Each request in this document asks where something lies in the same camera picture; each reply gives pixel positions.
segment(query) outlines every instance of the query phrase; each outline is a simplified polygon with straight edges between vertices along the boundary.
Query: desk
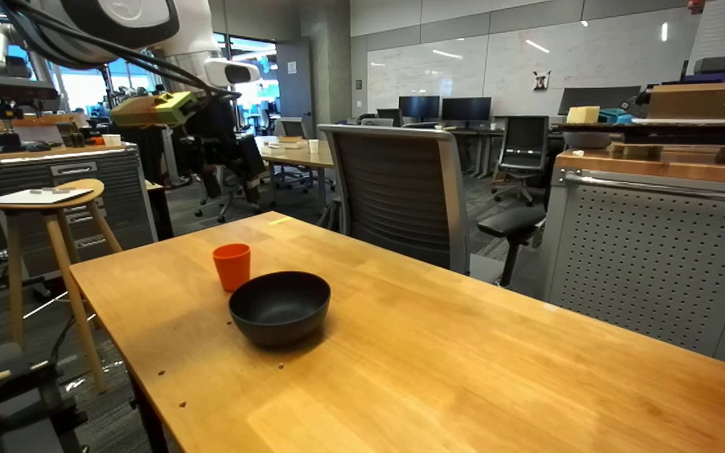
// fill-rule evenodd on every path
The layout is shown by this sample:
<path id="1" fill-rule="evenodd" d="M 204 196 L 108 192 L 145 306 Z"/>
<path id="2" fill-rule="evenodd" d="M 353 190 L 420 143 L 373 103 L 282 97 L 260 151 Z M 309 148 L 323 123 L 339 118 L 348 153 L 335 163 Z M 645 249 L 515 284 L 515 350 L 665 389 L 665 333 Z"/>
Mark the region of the desk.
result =
<path id="1" fill-rule="evenodd" d="M 328 199 L 328 177 L 324 169 L 333 169 L 333 151 L 328 141 L 305 141 L 305 140 L 277 140 L 257 136 L 257 148 L 262 161 L 266 161 L 269 187 L 275 190 L 275 166 L 306 166 L 318 171 L 318 199 Z"/>
<path id="2" fill-rule="evenodd" d="M 230 325 L 223 242 L 330 283 L 323 343 Z M 275 213 L 74 274 L 184 452 L 725 452 L 725 364 Z"/>
<path id="3" fill-rule="evenodd" d="M 494 171 L 503 132 L 498 132 L 498 130 L 496 132 L 490 132 L 490 130 L 450 130 L 450 135 L 457 140 L 457 143 L 465 140 L 475 141 L 474 158 L 468 153 L 468 146 L 457 146 L 460 169 L 475 180 L 485 180 Z"/>

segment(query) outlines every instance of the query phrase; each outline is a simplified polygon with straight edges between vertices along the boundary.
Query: door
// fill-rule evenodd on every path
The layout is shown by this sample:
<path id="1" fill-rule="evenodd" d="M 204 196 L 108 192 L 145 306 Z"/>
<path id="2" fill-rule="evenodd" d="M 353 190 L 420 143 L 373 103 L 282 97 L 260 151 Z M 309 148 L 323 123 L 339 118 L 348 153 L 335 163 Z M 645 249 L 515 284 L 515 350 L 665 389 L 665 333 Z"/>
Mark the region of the door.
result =
<path id="1" fill-rule="evenodd" d="M 309 41 L 277 43 L 279 114 L 303 117 L 306 136 L 314 135 L 313 51 Z"/>

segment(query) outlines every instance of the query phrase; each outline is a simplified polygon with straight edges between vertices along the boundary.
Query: cabinet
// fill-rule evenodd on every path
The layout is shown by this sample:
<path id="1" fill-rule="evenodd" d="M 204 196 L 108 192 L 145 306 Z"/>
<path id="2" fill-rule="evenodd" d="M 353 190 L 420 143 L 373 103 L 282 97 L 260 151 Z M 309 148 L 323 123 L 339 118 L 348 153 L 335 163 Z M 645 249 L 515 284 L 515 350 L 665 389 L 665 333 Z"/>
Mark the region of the cabinet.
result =
<path id="1" fill-rule="evenodd" d="M 101 180 L 105 195 L 101 213 L 124 249 L 155 242 L 150 204 L 143 190 L 143 171 L 135 146 L 81 148 L 46 153 L 0 153 L 0 195 L 56 187 L 76 180 Z M 65 231 L 74 260 L 108 254 L 105 240 L 96 231 L 86 210 L 65 210 Z M 19 218 L 26 269 L 31 277 L 56 273 L 56 258 L 41 218 Z"/>

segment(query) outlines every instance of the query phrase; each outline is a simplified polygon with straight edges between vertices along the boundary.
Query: black bowl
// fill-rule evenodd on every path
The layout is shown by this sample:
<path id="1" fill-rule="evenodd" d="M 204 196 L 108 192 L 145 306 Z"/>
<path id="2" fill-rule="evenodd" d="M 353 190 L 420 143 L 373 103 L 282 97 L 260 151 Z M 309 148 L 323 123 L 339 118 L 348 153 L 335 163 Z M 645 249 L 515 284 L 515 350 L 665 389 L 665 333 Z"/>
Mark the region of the black bowl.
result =
<path id="1" fill-rule="evenodd" d="M 238 333 L 255 345 L 293 345 L 323 327 L 330 308 L 330 284 L 305 273 L 277 273 L 250 281 L 231 299 L 230 312 Z"/>

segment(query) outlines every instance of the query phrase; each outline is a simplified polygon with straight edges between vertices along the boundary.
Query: red plastic cup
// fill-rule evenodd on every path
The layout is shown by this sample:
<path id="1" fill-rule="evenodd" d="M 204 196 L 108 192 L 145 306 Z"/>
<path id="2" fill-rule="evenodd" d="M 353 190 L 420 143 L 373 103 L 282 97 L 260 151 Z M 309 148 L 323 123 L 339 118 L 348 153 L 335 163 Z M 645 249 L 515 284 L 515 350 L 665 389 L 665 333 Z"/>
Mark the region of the red plastic cup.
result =
<path id="1" fill-rule="evenodd" d="M 251 249 L 247 244 L 217 247 L 211 258 L 223 292 L 233 292 L 251 277 Z"/>

